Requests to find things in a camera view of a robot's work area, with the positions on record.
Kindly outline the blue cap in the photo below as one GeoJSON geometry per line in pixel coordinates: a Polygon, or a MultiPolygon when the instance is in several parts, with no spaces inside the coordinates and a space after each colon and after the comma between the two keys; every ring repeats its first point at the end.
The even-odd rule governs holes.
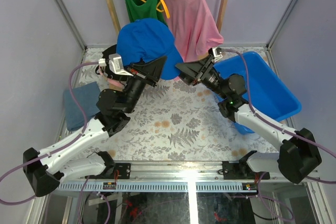
{"type": "Polygon", "coordinates": [[[178,77],[180,71],[175,65],[183,62],[169,28],[153,18],[138,19],[125,25],[118,35],[116,53],[121,56],[125,66],[166,56],[161,75],[163,80],[178,77]]]}

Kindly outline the pink cap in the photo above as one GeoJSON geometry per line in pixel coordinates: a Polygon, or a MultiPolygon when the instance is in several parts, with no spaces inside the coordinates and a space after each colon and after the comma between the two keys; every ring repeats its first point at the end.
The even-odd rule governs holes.
{"type": "Polygon", "coordinates": [[[108,78],[108,77],[105,77],[105,80],[106,80],[106,81],[109,83],[109,85],[111,85],[111,86],[114,86],[114,87],[117,87],[117,88],[121,88],[121,89],[124,88],[123,83],[120,83],[120,82],[117,81],[117,80],[113,80],[113,79],[108,78]]]}

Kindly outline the black sport cap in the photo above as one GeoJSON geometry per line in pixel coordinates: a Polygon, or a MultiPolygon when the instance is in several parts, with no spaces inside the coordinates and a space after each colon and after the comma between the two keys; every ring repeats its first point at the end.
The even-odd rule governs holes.
{"type": "MultiPolygon", "coordinates": [[[[107,61],[109,60],[109,56],[110,55],[114,55],[116,54],[116,49],[117,49],[117,45],[112,45],[111,47],[107,48],[106,50],[104,50],[102,52],[102,58],[107,61]]],[[[106,76],[107,78],[110,78],[112,79],[114,73],[112,72],[112,70],[110,69],[110,66],[107,64],[105,67],[104,67],[104,70],[102,70],[102,72],[100,73],[100,70],[102,70],[102,68],[98,65],[95,69],[95,73],[97,75],[104,75],[106,76]]]]}

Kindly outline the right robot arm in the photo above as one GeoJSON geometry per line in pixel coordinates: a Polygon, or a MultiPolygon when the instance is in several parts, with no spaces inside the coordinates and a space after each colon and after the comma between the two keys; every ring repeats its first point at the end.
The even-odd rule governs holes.
{"type": "Polygon", "coordinates": [[[278,173],[292,183],[300,183],[322,162],[313,134],[305,128],[298,131],[285,126],[256,110],[251,98],[243,98],[249,93],[248,75],[233,73],[224,79],[214,64],[215,57],[209,55],[176,67],[186,84],[202,83],[222,98],[218,107],[223,117],[253,130],[277,149],[275,153],[252,152],[243,157],[239,161],[240,175],[251,179],[258,172],[278,173]]]}

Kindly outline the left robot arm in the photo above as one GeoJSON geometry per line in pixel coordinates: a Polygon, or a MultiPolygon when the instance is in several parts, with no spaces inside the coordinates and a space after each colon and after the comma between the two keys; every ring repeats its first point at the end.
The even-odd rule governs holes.
{"type": "Polygon", "coordinates": [[[159,81],[166,56],[149,62],[141,60],[127,67],[120,56],[101,58],[98,67],[111,67],[114,74],[126,77],[123,91],[104,89],[100,92],[99,112],[92,119],[84,119],[84,125],[61,141],[41,150],[29,148],[23,153],[26,175],[36,197],[46,196],[67,180],[92,176],[109,179],[114,175],[115,164],[107,152],[98,152],[91,158],[73,161],[72,158],[95,142],[107,140],[119,133],[130,121],[134,108],[147,85],[159,81]]]}

